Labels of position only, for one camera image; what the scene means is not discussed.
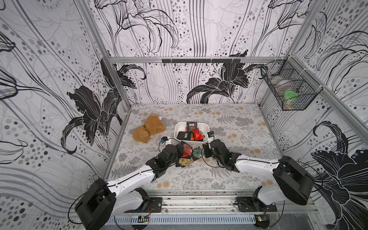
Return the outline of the shiny red foil tea bag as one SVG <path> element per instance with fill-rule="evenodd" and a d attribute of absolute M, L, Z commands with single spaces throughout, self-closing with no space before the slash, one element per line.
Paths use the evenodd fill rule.
<path fill-rule="evenodd" d="M 194 141 L 203 141 L 204 136 L 199 129 L 192 130 Z"/>

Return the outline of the black barcode tea bag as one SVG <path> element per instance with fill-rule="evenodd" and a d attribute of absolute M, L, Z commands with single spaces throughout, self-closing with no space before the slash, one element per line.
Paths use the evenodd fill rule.
<path fill-rule="evenodd" d="M 186 127 L 187 127 L 187 131 L 198 129 L 197 122 L 187 122 Z"/>

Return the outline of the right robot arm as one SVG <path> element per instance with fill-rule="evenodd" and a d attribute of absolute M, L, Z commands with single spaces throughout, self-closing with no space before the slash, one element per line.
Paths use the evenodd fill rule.
<path fill-rule="evenodd" d="M 265 160 L 231 152 L 220 140 L 203 145 L 206 157 L 212 157 L 218 166 L 230 172 L 253 173 L 273 176 L 275 183 L 259 186 L 251 197 L 251 205 L 270 206 L 279 201 L 289 200 L 305 206 L 308 203 L 314 177 L 288 156 L 281 159 Z"/>

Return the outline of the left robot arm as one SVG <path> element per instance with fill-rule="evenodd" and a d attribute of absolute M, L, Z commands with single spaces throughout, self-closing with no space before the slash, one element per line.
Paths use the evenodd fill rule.
<path fill-rule="evenodd" d="M 180 147 L 167 144 L 156 157 L 136 171 L 116 180 L 96 180 L 71 205 L 86 230 L 98 230 L 115 215 L 130 210 L 145 211 L 149 196 L 142 188 L 163 176 L 182 158 Z"/>

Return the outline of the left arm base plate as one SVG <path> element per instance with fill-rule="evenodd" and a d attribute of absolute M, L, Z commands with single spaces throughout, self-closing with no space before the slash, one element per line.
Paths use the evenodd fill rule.
<path fill-rule="evenodd" d="M 137 213 L 161 213 L 163 206 L 162 197 L 151 197 L 149 200 L 144 200 L 141 206 L 134 210 Z"/>

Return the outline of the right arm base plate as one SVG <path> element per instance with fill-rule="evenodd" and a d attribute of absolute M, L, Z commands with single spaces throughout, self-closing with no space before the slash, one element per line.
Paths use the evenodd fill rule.
<path fill-rule="evenodd" d="M 273 205 L 265 205 L 258 199 L 253 200 L 250 196 L 238 196 L 234 204 L 240 212 L 277 212 L 277 207 Z"/>

